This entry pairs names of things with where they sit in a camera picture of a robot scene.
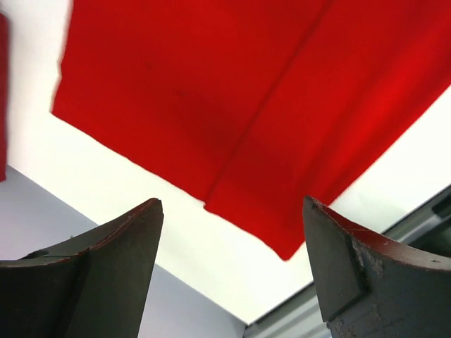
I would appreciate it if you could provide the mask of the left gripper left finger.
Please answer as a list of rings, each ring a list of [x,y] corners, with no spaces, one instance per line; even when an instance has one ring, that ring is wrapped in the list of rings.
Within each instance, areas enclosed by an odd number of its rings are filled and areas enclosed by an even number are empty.
[[[150,199],[90,231],[1,262],[2,337],[136,337],[163,225]]]

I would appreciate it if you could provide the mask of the bright red t-shirt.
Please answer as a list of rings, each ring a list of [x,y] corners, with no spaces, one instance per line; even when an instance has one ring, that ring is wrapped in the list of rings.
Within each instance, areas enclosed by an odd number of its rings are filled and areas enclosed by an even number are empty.
[[[449,85],[449,1],[77,0],[52,112],[288,260]]]

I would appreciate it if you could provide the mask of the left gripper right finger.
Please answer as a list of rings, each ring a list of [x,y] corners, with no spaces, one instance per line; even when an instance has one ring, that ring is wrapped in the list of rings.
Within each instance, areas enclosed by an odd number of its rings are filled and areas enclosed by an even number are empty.
[[[449,337],[450,259],[303,203],[305,244],[333,337]]]

